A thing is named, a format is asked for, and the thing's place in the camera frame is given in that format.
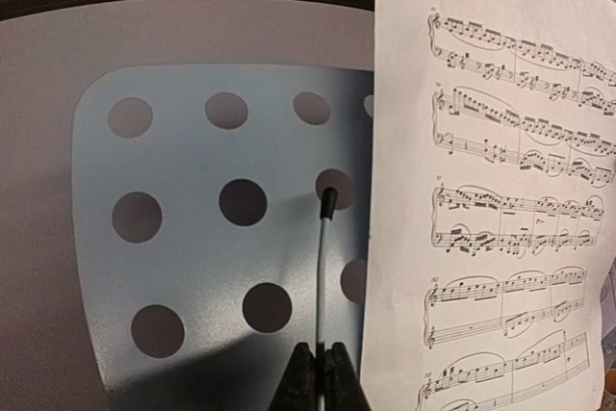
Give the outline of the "white perforated music stand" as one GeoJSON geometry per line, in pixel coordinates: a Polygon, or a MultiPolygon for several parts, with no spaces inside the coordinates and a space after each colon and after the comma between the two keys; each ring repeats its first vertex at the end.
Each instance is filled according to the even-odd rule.
{"type": "Polygon", "coordinates": [[[361,357],[372,179],[369,71],[129,66],[73,116],[79,282],[113,410],[265,410],[325,334],[361,357]]]}

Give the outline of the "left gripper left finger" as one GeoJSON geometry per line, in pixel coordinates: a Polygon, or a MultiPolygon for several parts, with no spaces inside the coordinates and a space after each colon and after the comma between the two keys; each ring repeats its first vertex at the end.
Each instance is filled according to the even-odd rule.
{"type": "Polygon", "coordinates": [[[273,411],[315,411],[318,408],[316,359],[309,345],[295,345],[273,396],[273,411]]]}

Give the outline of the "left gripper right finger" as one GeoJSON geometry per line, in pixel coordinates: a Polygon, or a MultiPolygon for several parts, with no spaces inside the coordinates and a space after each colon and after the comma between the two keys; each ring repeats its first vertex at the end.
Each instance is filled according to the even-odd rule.
{"type": "Polygon", "coordinates": [[[324,354],[323,399],[326,411],[370,411],[347,348],[336,342],[324,354]]]}

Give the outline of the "white sheet music page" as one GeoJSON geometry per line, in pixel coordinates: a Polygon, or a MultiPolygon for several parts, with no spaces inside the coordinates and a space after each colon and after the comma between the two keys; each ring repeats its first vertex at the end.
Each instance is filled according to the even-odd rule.
{"type": "Polygon", "coordinates": [[[596,410],[612,0],[375,0],[375,410],[596,410]]]}

